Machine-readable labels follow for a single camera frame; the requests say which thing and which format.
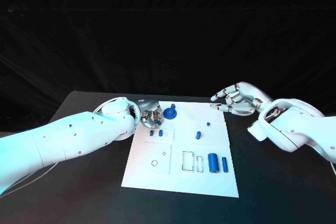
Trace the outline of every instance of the blue screw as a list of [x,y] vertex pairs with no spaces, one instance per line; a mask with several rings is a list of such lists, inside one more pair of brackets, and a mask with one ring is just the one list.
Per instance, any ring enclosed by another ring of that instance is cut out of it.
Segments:
[[198,139],[198,140],[201,139],[201,131],[200,131],[198,134],[197,134],[197,139]]

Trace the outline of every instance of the black curtain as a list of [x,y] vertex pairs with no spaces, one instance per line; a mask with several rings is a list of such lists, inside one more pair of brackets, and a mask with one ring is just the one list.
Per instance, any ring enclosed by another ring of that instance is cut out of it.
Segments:
[[334,0],[0,2],[3,117],[48,121],[74,90],[211,97],[240,81],[335,113]]

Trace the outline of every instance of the robotic hand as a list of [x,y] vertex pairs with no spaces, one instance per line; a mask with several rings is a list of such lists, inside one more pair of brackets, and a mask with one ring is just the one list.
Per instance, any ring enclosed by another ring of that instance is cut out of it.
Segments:
[[257,110],[260,117],[249,127],[249,132],[260,141],[269,137],[289,152],[308,144],[328,161],[336,163],[335,116],[325,117],[324,113],[302,100],[273,100],[247,82],[223,89],[213,97],[213,101],[224,96],[227,105],[211,104],[211,108],[241,116],[251,115]]
[[140,121],[148,128],[161,126],[159,102],[132,102],[120,97],[103,103],[94,112],[83,112],[0,138],[0,194],[41,168],[129,138]]

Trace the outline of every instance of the black table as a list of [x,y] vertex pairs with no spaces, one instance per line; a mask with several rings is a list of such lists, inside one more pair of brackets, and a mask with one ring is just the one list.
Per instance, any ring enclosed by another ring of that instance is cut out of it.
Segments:
[[[51,121],[93,111],[119,96],[130,100],[210,102],[205,97],[73,92]],[[133,137],[61,162],[0,200],[0,223],[335,223],[336,176],[303,146],[283,151],[247,132],[257,114],[226,114],[240,198],[123,188]]]

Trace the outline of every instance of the blue object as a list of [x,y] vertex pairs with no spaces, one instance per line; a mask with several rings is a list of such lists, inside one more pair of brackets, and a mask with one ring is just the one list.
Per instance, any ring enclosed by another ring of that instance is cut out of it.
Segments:
[[224,170],[224,172],[230,172],[228,171],[228,163],[227,163],[227,158],[226,157],[223,157],[223,170]]
[[211,173],[218,173],[220,172],[220,167],[218,167],[218,159],[217,159],[217,154],[211,153],[208,155],[208,161],[210,161],[210,171]]
[[201,131],[197,133],[197,139],[201,139]]
[[172,120],[178,115],[178,112],[175,110],[175,104],[172,104],[172,107],[165,109],[163,116],[168,120]]

